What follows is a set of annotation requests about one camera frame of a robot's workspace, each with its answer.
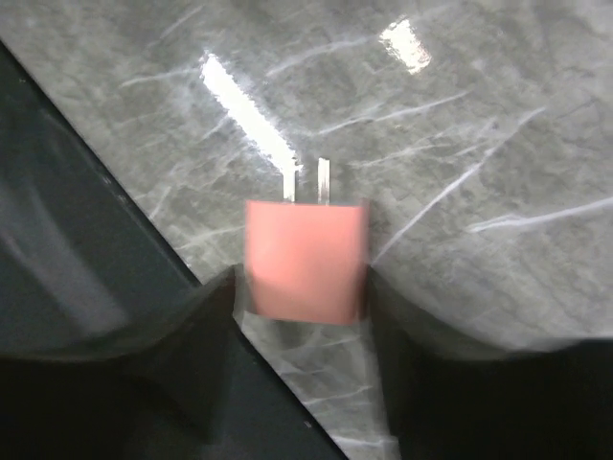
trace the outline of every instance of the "marble floor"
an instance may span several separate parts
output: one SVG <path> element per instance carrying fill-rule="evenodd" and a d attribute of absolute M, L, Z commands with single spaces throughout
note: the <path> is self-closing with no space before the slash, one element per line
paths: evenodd
<path fill-rule="evenodd" d="M 613 330 L 610 0 L 2 0 L 0 36 L 184 261 L 317 158 L 398 290 L 505 347 Z M 394 458 L 357 329 L 244 330 L 351 459 Z"/>

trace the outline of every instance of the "marble countertop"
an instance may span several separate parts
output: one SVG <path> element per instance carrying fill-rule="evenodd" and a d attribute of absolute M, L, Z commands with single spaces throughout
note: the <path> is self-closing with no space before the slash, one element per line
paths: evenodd
<path fill-rule="evenodd" d="M 613 329 L 605 0 L 5 0 L 0 36 L 202 279 L 244 200 L 373 204 L 373 264 L 506 347 Z M 394 458 L 352 328 L 244 330 L 351 459 Z"/>

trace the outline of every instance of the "silver prong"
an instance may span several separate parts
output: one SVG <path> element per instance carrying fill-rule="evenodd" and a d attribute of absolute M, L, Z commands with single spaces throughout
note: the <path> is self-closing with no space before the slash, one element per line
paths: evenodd
<path fill-rule="evenodd" d="M 329 160 L 320 158 L 317 164 L 317 200 L 329 204 Z"/>
<path fill-rule="evenodd" d="M 289 168 L 285 168 L 284 175 L 284 201 L 295 203 L 296 202 L 296 167 L 292 165 Z"/>

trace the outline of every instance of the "metal prong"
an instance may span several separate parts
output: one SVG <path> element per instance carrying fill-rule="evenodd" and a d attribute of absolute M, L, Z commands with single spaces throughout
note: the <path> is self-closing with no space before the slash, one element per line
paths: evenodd
<path fill-rule="evenodd" d="M 296 167 L 292 165 L 283 171 L 284 175 L 284 201 L 296 202 Z"/>
<path fill-rule="evenodd" d="M 320 158 L 317 164 L 317 200 L 329 204 L 329 160 Z"/>

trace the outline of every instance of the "pink power adapter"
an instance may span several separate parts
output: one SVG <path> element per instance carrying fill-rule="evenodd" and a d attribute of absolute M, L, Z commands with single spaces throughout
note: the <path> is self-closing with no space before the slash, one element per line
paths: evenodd
<path fill-rule="evenodd" d="M 329 204 L 329 160 L 319 159 L 318 204 L 247 201 L 245 268 L 254 311 L 274 319 L 351 324 L 361 316 L 368 206 Z"/>

